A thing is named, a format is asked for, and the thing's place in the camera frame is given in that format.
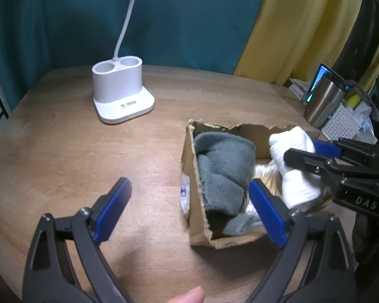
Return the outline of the person's thumb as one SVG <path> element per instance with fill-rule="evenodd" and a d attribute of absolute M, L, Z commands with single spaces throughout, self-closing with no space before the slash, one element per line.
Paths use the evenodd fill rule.
<path fill-rule="evenodd" d="M 188 292 L 169 299 L 167 303 L 203 303 L 205 299 L 205 291 L 199 286 Z"/>

